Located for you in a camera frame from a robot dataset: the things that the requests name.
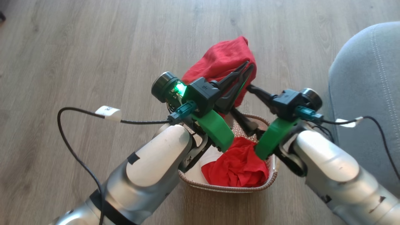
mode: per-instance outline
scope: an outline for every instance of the white tag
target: white tag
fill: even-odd
[[[342,127],[350,127],[353,128],[355,126],[357,126],[357,124],[359,124],[361,122],[361,120],[364,119],[364,117],[357,117],[355,122],[352,123],[348,123],[348,124],[342,124]],[[337,123],[341,123],[341,122],[347,122],[347,120],[342,120],[342,119],[336,119]]]
[[[109,106],[102,106],[95,112],[97,115],[104,116],[105,119],[121,122],[122,112],[117,108],[112,108]]]

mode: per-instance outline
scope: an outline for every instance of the black band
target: black band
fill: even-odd
[[[98,189],[90,195],[90,200],[101,210],[101,195]],[[104,201],[104,215],[116,225],[138,225],[127,219],[107,201]]]

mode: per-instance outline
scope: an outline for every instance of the wooden floor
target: wooden floor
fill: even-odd
[[[244,35],[255,83],[278,93],[309,87],[327,100],[328,70],[358,31],[400,20],[398,0],[6,0],[0,10],[0,224],[47,225],[96,188],[65,147],[63,106],[122,109],[130,120],[164,119],[150,93],[164,71],[181,77],[213,44]],[[242,110],[272,120],[254,96]],[[157,125],[66,113],[72,147],[104,181]],[[281,166],[252,194],[178,185],[146,225],[337,225],[342,221]]]

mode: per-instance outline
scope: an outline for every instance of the laundry basket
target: laundry basket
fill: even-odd
[[[244,114],[244,115],[250,120],[258,123],[258,127],[261,130],[266,130],[270,125],[268,121],[259,116],[250,114]],[[233,133],[235,134],[235,137],[245,137],[251,141],[257,142],[256,136],[253,135],[251,137],[247,137],[242,128],[236,121],[234,121]],[[249,193],[267,189],[275,181],[276,176],[278,175],[279,159],[275,155],[271,155],[267,160],[265,160],[265,164],[267,165],[270,174],[268,180],[260,187],[222,187],[222,186],[210,185],[202,175],[199,162],[197,162],[193,166],[193,168],[186,173],[179,171],[179,177],[190,186],[200,189],[217,191],[217,192],[228,192],[228,193]]]

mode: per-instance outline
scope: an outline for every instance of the stitching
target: stitching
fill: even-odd
[[[382,86],[383,86],[383,91],[386,97],[386,103],[388,105],[389,108],[389,113],[390,113],[390,117],[392,119],[392,124],[393,124],[393,129],[394,129],[394,133],[396,135],[396,142],[397,142],[397,148],[400,149],[400,141],[399,141],[399,134],[398,134],[398,127],[400,127],[399,124],[399,119],[397,117],[396,114],[396,110],[394,108],[394,104],[393,104],[393,98],[392,98],[392,94],[389,88],[389,83],[386,77],[386,72],[385,69],[383,67],[383,63],[382,63],[382,58],[380,57],[380,53],[379,53],[379,49],[378,49],[378,45],[377,45],[377,41],[376,41],[376,27],[378,26],[378,24],[372,29],[371,31],[371,45],[372,45],[372,51],[374,52],[374,57],[375,57],[375,61],[376,61],[376,66],[378,68],[379,71],[379,76],[382,82]]]

